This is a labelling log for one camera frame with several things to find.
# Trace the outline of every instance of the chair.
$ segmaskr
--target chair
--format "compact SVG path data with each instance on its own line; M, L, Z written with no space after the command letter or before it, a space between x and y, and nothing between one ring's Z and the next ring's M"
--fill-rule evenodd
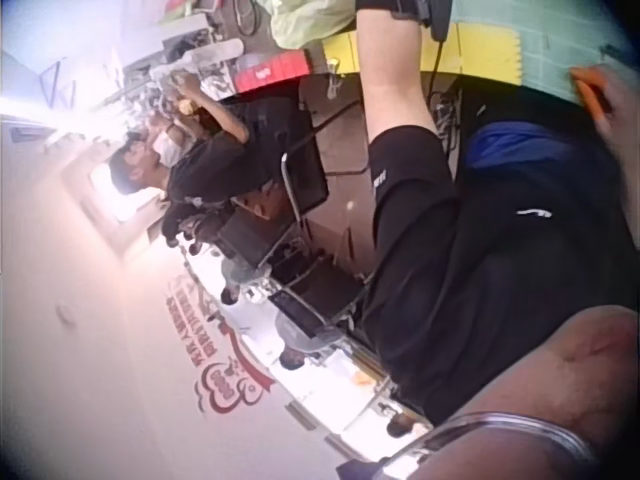
M315 136L360 102L352 102L327 120L313 126L311 113L299 110L292 121L294 141L281 159L281 173L292 212L274 220L264 220L237 209L220 230L220 237L251 266L261 267L304 216L324 203L329 196L327 177L362 175L369 166L357 171L325 172Z
M324 257L269 300L305 335L313 338L323 326L335 325L351 314L363 292L363 282Z
M298 225L302 225L304 215L327 199L328 177L357 176L369 170L367 163L360 170L326 172L322 166L318 144L312 141L319 132L359 104L360 101L351 102L315 127L310 112L300 111L298 119L298 125L302 129L300 139L289 146L280 161L282 178Z

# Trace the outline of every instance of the white bag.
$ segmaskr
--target white bag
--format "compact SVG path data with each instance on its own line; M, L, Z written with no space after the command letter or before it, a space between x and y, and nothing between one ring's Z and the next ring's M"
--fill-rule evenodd
M355 0L258 0L271 14L271 35L280 48L295 50L329 37L356 15Z

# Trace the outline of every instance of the black hair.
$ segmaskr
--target black hair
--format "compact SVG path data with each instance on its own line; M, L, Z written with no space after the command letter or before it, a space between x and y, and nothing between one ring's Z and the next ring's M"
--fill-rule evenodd
M224 290L222 290L220 294L220 301L225 305L235 305L238 303L238 297L234 297L229 287L224 287Z
M413 430L413 425L405 425L400 423L398 420L398 415L395 415L389 423L387 424L387 433L392 438L402 438L405 435L411 433Z
M116 150L109 159L111 183L123 195L131 195L142 190L142 187L137 182L131 180L132 168L124 159L124 156L131 150L131 145L140 141L139 138L137 132L129 132L125 144Z
M280 365L285 370L298 370L304 366L305 359L304 357L298 358L294 356L290 356L287 354L287 348L284 349L284 352L280 354Z

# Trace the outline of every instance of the chair backrest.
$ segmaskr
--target chair backrest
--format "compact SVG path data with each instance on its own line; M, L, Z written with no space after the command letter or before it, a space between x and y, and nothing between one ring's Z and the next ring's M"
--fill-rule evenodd
M304 215L324 203L329 196L329 187L308 110L296 111L291 119L290 143L301 141L305 142L291 153L288 167L293 192L298 200L300 213ZM294 224L295 218L292 213L282 214L273 220L264 220L238 209L220 230L220 236L250 265L257 268L266 261Z
M265 220L238 208L220 229L220 238L252 267L260 267L295 224L293 214Z
M364 284L327 258L287 288L315 310L325 323L332 323L355 305L364 291Z
M305 215L327 200L329 186L313 132L311 113L299 110L295 117L291 143L304 142L304 145L289 153L287 165L300 213Z
M277 291L269 297L269 301L309 338L315 337L316 333L325 325L321 318L286 290Z

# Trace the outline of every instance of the bracelet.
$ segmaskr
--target bracelet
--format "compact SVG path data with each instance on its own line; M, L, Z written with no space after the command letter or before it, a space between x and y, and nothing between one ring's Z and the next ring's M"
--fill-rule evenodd
M384 475L384 468L407 453L418 452L429 456L467 433L481 428L517 431L549 440L569 454L580 469L588 470L598 463L589 444L566 428L525 415L483 412L454 417L414 440L387 460L374 476L374 480L389 478Z

